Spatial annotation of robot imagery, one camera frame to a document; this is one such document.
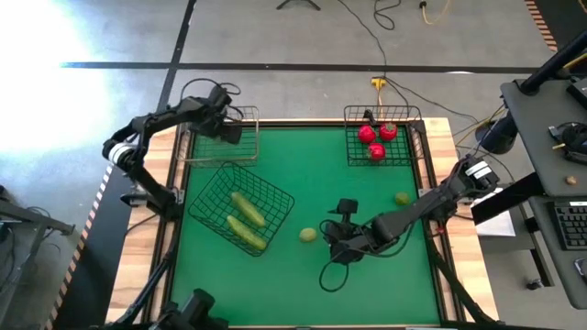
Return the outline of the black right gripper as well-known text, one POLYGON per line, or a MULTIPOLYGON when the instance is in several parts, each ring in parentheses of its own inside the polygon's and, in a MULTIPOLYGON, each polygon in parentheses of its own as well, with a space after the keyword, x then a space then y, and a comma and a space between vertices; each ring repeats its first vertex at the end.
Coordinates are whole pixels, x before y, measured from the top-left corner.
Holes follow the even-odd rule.
POLYGON ((358 262, 380 247, 367 226, 347 226, 332 220, 326 220, 326 242, 330 243, 331 259, 342 265, 358 262))

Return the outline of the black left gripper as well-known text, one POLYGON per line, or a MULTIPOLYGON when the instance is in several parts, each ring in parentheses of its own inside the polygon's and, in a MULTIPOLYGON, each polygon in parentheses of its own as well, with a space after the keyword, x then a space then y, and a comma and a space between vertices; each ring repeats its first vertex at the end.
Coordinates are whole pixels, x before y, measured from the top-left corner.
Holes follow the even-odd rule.
POLYGON ((206 137, 223 137, 229 144, 238 144, 242 127, 226 125, 227 110, 224 105, 205 106, 196 111, 196 132, 206 137))

